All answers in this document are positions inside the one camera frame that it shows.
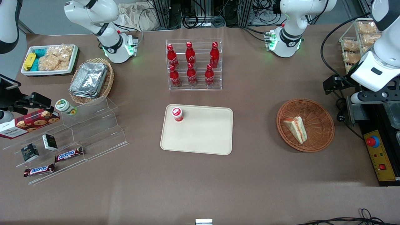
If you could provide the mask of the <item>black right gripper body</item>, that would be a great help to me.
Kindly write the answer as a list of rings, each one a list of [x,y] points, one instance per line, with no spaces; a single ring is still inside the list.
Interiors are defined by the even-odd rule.
[[[3,111],[16,112],[18,114],[27,114],[29,101],[26,94],[23,94],[19,87],[21,83],[0,75],[0,108]]]

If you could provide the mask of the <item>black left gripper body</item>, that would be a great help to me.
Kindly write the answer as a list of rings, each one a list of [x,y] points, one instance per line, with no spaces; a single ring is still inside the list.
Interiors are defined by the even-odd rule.
[[[336,90],[343,90],[350,87],[355,88],[357,91],[356,94],[399,94],[399,76],[394,77],[377,91],[362,86],[361,84],[356,84],[351,78],[349,80],[343,80],[339,76],[336,76]]]

